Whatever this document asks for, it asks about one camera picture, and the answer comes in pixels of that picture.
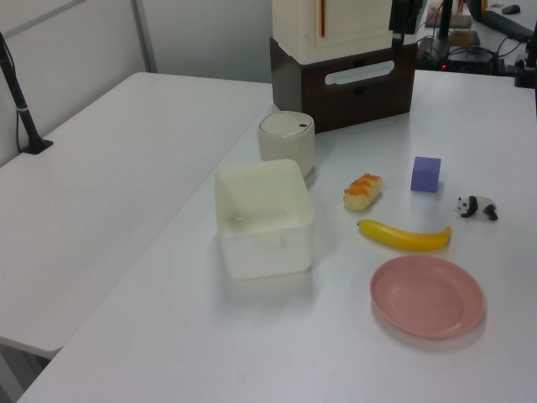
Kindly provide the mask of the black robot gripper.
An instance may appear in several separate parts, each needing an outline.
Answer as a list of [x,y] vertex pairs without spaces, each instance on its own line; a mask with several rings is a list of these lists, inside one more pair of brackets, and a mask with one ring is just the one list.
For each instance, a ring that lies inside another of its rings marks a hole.
[[418,15],[422,9],[421,0],[393,0],[388,29],[392,32],[391,49],[404,46],[405,35],[414,34]]

